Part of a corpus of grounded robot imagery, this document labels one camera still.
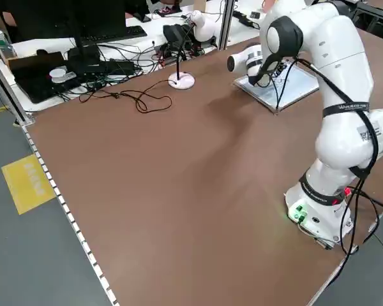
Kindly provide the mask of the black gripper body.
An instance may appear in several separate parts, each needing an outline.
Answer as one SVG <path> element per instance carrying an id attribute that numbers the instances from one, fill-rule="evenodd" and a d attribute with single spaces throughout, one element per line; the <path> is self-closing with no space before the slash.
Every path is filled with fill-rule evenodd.
<path id="1" fill-rule="evenodd" d="M 278 64 L 272 74 L 273 80 L 281 80 L 287 74 L 287 70 L 290 66 L 290 61 L 282 61 Z"/>

